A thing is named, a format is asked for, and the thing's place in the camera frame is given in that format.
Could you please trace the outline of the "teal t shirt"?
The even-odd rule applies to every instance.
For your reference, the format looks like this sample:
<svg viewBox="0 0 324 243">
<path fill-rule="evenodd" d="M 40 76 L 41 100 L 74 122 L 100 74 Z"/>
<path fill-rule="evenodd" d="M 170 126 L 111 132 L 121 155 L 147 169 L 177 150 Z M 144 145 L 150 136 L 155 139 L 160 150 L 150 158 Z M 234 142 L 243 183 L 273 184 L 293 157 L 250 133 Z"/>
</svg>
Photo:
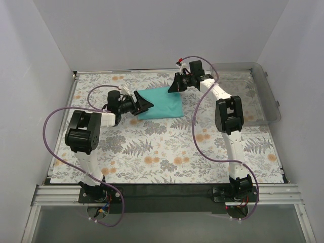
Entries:
<svg viewBox="0 0 324 243">
<path fill-rule="evenodd" d="M 139 114 L 138 119 L 179 118 L 183 117 L 182 98 L 179 93 L 169 93 L 169 87 L 138 91 L 139 95 L 154 106 Z"/>
</svg>

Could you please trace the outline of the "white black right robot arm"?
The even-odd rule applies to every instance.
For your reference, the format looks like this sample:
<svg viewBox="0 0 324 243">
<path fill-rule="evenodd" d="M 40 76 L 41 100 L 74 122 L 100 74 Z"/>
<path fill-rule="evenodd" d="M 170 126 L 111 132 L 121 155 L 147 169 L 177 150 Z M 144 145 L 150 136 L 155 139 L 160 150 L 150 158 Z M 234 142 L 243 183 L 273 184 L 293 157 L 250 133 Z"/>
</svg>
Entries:
<svg viewBox="0 0 324 243">
<path fill-rule="evenodd" d="M 196 148 L 198 144 L 194 128 L 197 110 L 206 97 L 215 103 L 215 126 L 221 133 L 227 150 L 229 183 L 223 189 L 215 189 L 213 195 L 221 199 L 247 202 L 249 194 L 253 192 L 253 180 L 246 167 L 241 145 L 241 131 L 244 125 L 241 98 L 224 91 L 218 84 L 218 73 L 215 72 L 215 76 L 206 74 L 200 60 L 190 62 L 189 68 L 183 59 L 179 59 L 176 65 L 179 71 L 175 73 L 168 93 L 184 92 L 188 87 L 195 87 L 203 93 L 192 119 L 192 135 Z"/>
</svg>

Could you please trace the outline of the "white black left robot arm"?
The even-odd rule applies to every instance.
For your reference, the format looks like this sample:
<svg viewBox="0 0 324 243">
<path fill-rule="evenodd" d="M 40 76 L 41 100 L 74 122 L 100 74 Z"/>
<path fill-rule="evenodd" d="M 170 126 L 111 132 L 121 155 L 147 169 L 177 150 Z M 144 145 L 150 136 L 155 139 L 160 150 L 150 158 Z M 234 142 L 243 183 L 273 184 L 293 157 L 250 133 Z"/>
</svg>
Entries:
<svg viewBox="0 0 324 243">
<path fill-rule="evenodd" d="M 86 172 L 85 178 L 78 183 L 86 196 L 98 203 L 105 201 L 108 196 L 108 190 L 102 184 L 104 175 L 99 168 L 96 151 L 101 129 L 117 126 L 124 113 L 137 116 L 153 106 L 137 91 L 131 95 L 114 90 L 108 92 L 107 103 L 101 111 L 73 112 L 65 133 L 65 144 L 74 152 L 80 168 Z"/>
</svg>

